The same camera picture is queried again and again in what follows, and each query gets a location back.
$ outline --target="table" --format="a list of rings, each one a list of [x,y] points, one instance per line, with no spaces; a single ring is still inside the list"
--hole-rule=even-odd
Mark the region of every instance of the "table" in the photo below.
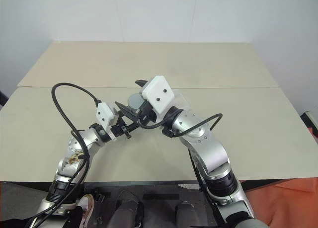
[[[188,49],[183,51],[184,56],[181,57],[183,45]],[[151,65],[153,63],[156,67],[157,58],[164,60],[167,55],[168,59],[160,65],[165,72],[162,74],[167,77],[172,87],[179,88],[193,111],[203,118],[223,113],[223,119],[214,133],[226,148],[238,179],[318,176],[317,144],[251,46],[193,46],[193,52],[198,55],[201,49],[201,52],[211,50],[213,55],[218,53],[218,56],[209,57],[208,52],[198,56],[200,60],[197,60],[196,65],[202,66],[198,72],[186,63],[189,58],[196,58],[194,55],[185,57],[191,51],[192,44],[52,44],[20,82],[19,88],[0,112],[1,180],[52,181],[70,137],[70,129],[59,115],[50,96],[50,87],[53,84],[60,81],[74,82],[86,86],[103,101],[126,104],[128,96],[139,91],[133,83],[134,80],[147,79],[150,74],[158,74],[159,67],[154,70]],[[117,61],[101,56],[106,48],[114,48],[112,53],[114,57],[117,55]],[[165,52],[163,48],[170,51],[158,56],[155,54],[159,50],[157,48],[161,48],[161,52]],[[134,51],[138,52],[137,61],[132,60],[131,53]],[[173,52],[179,56],[176,60],[173,59]],[[152,55],[153,62],[146,58],[145,64],[142,65],[142,54]],[[212,62],[218,65],[215,72],[210,69],[203,72]],[[116,63],[121,65],[122,70],[114,70]],[[164,67],[166,65],[169,68],[169,65],[173,64],[176,68],[181,64],[184,64],[184,67],[176,71],[169,71]],[[238,66],[234,70],[231,64]],[[86,70],[88,65],[91,65],[91,73]],[[136,70],[136,73],[125,73],[128,67]],[[150,72],[146,72],[147,76],[142,77],[143,70],[147,68]],[[100,76],[96,76],[97,71],[100,71]],[[116,80],[120,75],[125,76],[122,80]],[[62,87],[58,89],[57,96],[66,114],[79,129],[85,129],[96,121],[94,103],[84,93],[70,87]],[[193,180],[195,175],[187,148],[178,139],[163,136],[159,129],[138,129],[132,132],[130,140],[122,137],[106,144],[95,156],[86,179],[87,182],[137,181],[140,184]]]

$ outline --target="wire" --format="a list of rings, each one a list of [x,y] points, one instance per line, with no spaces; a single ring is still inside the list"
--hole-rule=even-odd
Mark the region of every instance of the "wire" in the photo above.
[[[209,118],[205,119],[204,121],[202,121],[202,122],[196,124],[195,126],[192,126],[190,129],[187,129],[187,130],[185,130],[185,131],[183,131],[183,132],[181,132],[181,133],[179,133],[179,134],[173,135],[173,138],[177,138],[177,137],[183,136],[183,135],[185,135],[185,134],[191,132],[192,130],[195,130],[196,128],[198,128],[198,127],[204,125],[205,123],[208,123],[210,120],[213,120],[213,119],[215,119],[215,118],[218,118],[218,119],[214,122],[214,124],[211,126],[210,130],[212,130],[212,129],[216,126],[216,124],[220,121],[220,119],[222,118],[222,116],[223,116],[223,114],[221,114],[221,113],[212,115],[211,117],[209,117]]]
[[[214,124],[211,126],[210,131],[213,130],[213,128],[217,125],[217,123],[221,120],[222,116],[223,116],[223,115],[222,115],[221,113],[220,113],[220,114],[216,114],[216,115],[214,115],[214,116],[211,116],[211,117],[214,117],[214,118],[218,117],[218,119],[217,119],[217,120],[214,122]],[[201,175],[200,175],[200,173],[199,173],[199,171],[198,171],[198,168],[197,168],[197,167],[195,166],[195,164],[194,164],[191,151],[188,150],[188,152],[189,152],[189,156],[190,156],[190,160],[191,160],[191,164],[192,164],[192,167],[193,167],[195,176],[196,176],[196,178],[197,178],[197,180],[198,180],[198,183],[199,183],[199,186],[200,186],[200,190],[203,192],[203,194],[204,194],[206,200],[208,201],[208,203],[209,203],[209,205],[210,205],[210,207],[211,207],[211,209],[212,209],[212,211],[213,211],[214,218],[216,219],[218,225],[222,227],[222,226],[225,224],[225,222],[224,222],[224,220],[223,220],[223,218],[222,218],[222,216],[221,216],[221,214],[220,214],[220,211],[219,211],[219,210],[216,208],[216,206],[213,204],[213,201],[211,200],[211,198],[210,198],[210,196],[209,196],[209,194],[208,194],[208,191],[207,191],[206,187],[205,187],[204,184],[203,184],[203,181],[202,181]]]
[[[200,190],[203,192],[206,200],[208,201],[212,211],[213,211],[213,215],[214,215],[214,218],[216,219],[217,221],[217,224],[219,226],[223,226],[225,224],[221,214],[220,214],[220,211],[216,208],[216,205],[214,205],[213,201],[211,200],[209,194],[208,194],[208,191],[206,189],[206,187],[204,186],[203,184],[203,181],[202,181],[202,178],[201,178],[201,175],[197,169],[197,167],[195,166],[194,164],[194,161],[193,161],[193,158],[192,158],[192,155],[191,155],[191,152],[190,150],[189,151],[189,156],[190,156],[190,160],[191,160],[191,164],[192,164],[192,167],[193,167],[193,170],[194,170],[194,173],[195,173],[195,176],[198,180],[198,183],[199,183],[199,186],[200,186]]]
[[[75,137],[75,139],[78,141],[79,145],[81,146],[82,150],[83,150],[83,154],[84,154],[84,162],[82,163],[82,165],[78,168],[78,170],[75,172],[75,174],[70,178],[68,184],[67,184],[67,188],[70,185],[70,183],[73,181],[73,179],[78,175],[78,173],[83,169],[83,167],[86,165],[85,170],[83,175],[81,176],[80,180],[78,181],[78,183],[63,197],[61,198],[59,201],[55,202],[52,206],[50,206],[49,208],[37,213],[36,215],[34,215],[26,224],[25,228],[29,228],[29,226],[31,225],[31,223],[33,222],[33,220],[35,218],[38,218],[40,215],[48,212],[49,210],[51,210],[39,223],[37,223],[33,228],[38,228],[44,221],[47,220],[47,218],[52,215],[62,204],[63,202],[71,195],[72,192],[75,191],[75,189],[78,188],[78,186],[80,186],[80,184],[82,183],[82,181],[84,180],[88,169],[89,169],[89,152],[87,149],[87,146],[82,138],[82,136],[79,133],[79,130],[76,129],[76,127],[73,125],[73,123],[69,120],[69,118],[66,116],[66,114],[64,113],[64,111],[62,110],[60,104],[58,103],[57,99],[56,99],[56,95],[55,95],[55,91],[58,87],[62,86],[62,85],[67,85],[67,86],[71,86],[74,88],[77,88],[81,91],[84,91],[85,93],[87,93],[90,97],[93,98],[95,105],[97,106],[98,103],[100,103],[101,101],[98,100],[92,93],[90,93],[88,90],[75,85],[75,84],[71,84],[71,83],[67,83],[67,82],[62,82],[62,83],[58,83],[56,85],[54,85],[52,87],[51,90],[51,96],[53,99],[53,102],[57,108],[57,110],[59,111],[59,113],[61,114],[61,116],[64,118],[64,120],[66,121],[66,123],[71,127],[72,132],[71,134]]]
[[[164,118],[163,120],[161,120],[160,122],[158,122],[154,125],[143,125],[140,119],[138,119],[137,123],[143,129],[152,130],[152,129],[155,129],[155,128],[163,125],[169,119],[173,118],[174,116],[176,116],[178,113],[181,113],[182,111],[183,111],[182,109],[178,109],[178,110],[174,111],[171,115],[169,115],[168,117]]]

